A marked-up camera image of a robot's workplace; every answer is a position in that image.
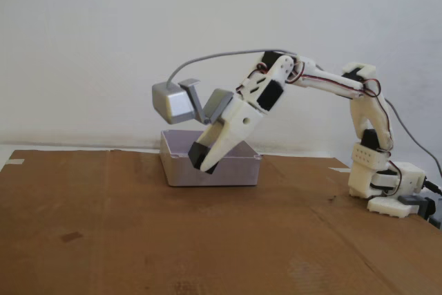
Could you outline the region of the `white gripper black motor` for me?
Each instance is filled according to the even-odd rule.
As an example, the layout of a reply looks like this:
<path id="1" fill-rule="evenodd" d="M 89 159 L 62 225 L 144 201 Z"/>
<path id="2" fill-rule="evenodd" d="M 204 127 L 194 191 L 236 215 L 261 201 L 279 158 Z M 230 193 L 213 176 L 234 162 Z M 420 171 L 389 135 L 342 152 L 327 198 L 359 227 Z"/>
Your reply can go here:
<path id="1" fill-rule="evenodd" d="M 222 122 L 214 122 L 200 136 L 200 144 L 209 147 L 201 171 L 211 169 L 254 130 L 282 97 L 285 79 L 286 73 L 251 73 L 242 81 Z"/>

